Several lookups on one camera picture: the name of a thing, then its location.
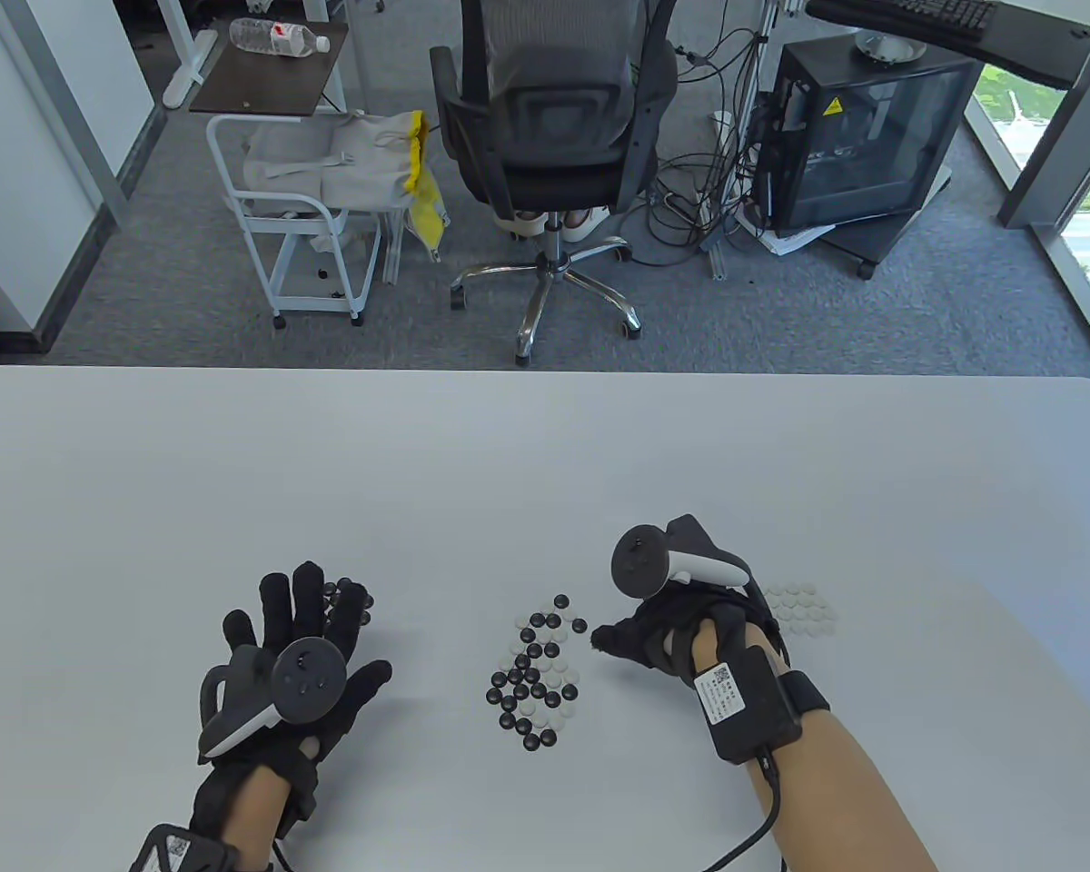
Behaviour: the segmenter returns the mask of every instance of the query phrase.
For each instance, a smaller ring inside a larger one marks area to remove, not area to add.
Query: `forearm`
[[[786,671],[756,628],[748,628],[748,644],[765,647],[777,671]],[[694,668],[714,666],[716,651],[714,623],[704,622]],[[773,835],[791,872],[935,872],[881,773],[829,711],[803,715],[802,738],[777,749],[775,763],[782,808]],[[753,761],[748,773],[768,810],[771,788]]]
[[[291,785],[270,768],[254,770],[242,785],[221,831],[221,840],[238,850],[237,872],[264,872]]]

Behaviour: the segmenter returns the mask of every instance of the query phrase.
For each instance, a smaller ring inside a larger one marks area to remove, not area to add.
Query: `gray carpet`
[[[673,40],[704,49],[715,40],[718,8],[712,4],[711,12],[703,13],[701,5],[695,4],[698,12],[690,5],[679,10]],[[426,49],[436,41],[459,40],[457,15],[453,3],[391,0],[383,15],[363,19],[378,85],[376,112],[433,110]],[[746,24],[741,15],[730,17],[728,25]],[[782,33],[787,38],[808,35],[796,22]],[[773,74],[774,62],[766,70]],[[352,80],[353,74],[347,75]],[[160,87],[164,80],[150,82]],[[714,84],[678,93],[662,125],[662,156],[707,145],[706,113],[717,107],[717,99]],[[106,245],[51,352],[37,360],[179,366],[512,366],[512,336],[532,280],[479,281],[471,286],[465,313],[450,312],[446,287],[461,266],[517,258],[530,250],[498,232],[487,209],[462,186],[438,141],[433,169],[453,220],[443,246],[444,263],[429,263],[409,237],[400,283],[376,282],[365,327],[353,328],[347,316],[289,314],[287,329],[275,331],[243,240],[221,203],[204,130],[203,117],[171,114],[134,193],[126,226]],[[237,150],[232,143],[231,150]],[[621,340],[614,308],[566,287],[549,299],[533,365],[1090,378],[1090,334],[1083,319],[1034,241],[994,221],[1001,190],[965,130],[953,142],[947,162],[955,173],[953,183],[870,282],[853,277],[850,258],[823,244],[777,258],[744,237],[736,237],[737,247],[724,249],[724,282],[711,280],[706,257],[671,269],[604,258],[591,262],[588,272],[627,293],[643,317],[643,338]],[[608,221],[607,230],[616,223]],[[650,240],[641,213],[631,216],[621,232],[634,242],[640,257],[679,257]]]

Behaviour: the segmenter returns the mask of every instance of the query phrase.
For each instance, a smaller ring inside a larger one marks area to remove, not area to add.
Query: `office chair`
[[[658,120],[678,88],[666,41],[676,2],[657,0],[649,22],[640,22],[641,0],[460,0],[459,89],[449,49],[429,52],[444,147],[471,194],[506,220],[516,211],[547,216],[536,261],[471,266],[449,291],[452,308],[464,308],[467,280],[536,274],[517,331],[521,366],[529,365],[549,288],[560,280],[614,304],[625,337],[641,335],[623,295],[573,269],[594,254],[630,261],[629,242],[609,237],[566,253],[560,230],[565,211],[608,206],[623,215],[652,182]]]

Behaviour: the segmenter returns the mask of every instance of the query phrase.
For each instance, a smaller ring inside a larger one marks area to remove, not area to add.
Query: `shoe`
[[[610,216],[607,206],[592,209],[578,209],[565,213],[561,221],[561,238],[566,242],[581,242],[594,232],[594,229]]]
[[[493,221],[496,221],[496,226],[510,233],[516,233],[517,237],[524,238],[541,237],[545,232],[545,219],[544,211],[516,211],[512,220],[505,220],[504,217],[493,213]]]

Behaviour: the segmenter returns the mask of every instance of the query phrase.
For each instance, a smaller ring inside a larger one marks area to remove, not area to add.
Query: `chrome chair leg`
[[[529,272],[535,270],[536,264],[476,264],[463,270],[452,280],[452,287],[461,287],[465,279],[474,279],[477,276],[498,276],[502,272]]]
[[[517,366],[529,365],[533,340],[537,338],[537,325],[541,324],[542,312],[545,311],[545,300],[548,299],[548,290],[553,284],[553,274],[536,274],[536,290],[533,291],[532,299],[529,300],[529,308],[525,308],[525,319],[521,320],[520,330],[517,330]]]
[[[569,261],[578,263],[579,261],[585,261],[586,257],[594,257],[595,254],[605,254],[607,251],[616,251],[619,249],[625,249],[627,251],[632,250],[627,240],[621,237],[606,237],[596,245],[591,245],[589,249],[582,249],[581,251],[574,251],[569,255]]]
[[[606,303],[611,303],[618,308],[621,315],[625,316],[625,330],[628,331],[629,338],[637,336],[638,331],[641,331],[641,320],[638,319],[638,313],[635,308],[631,306],[629,300],[621,296],[618,291],[615,291],[610,286],[606,286],[598,281],[598,279],[592,279],[585,274],[578,272],[577,269],[570,269],[569,272],[565,274],[567,281],[571,281],[574,286],[585,288],[586,291],[592,291],[592,293],[597,294]]]

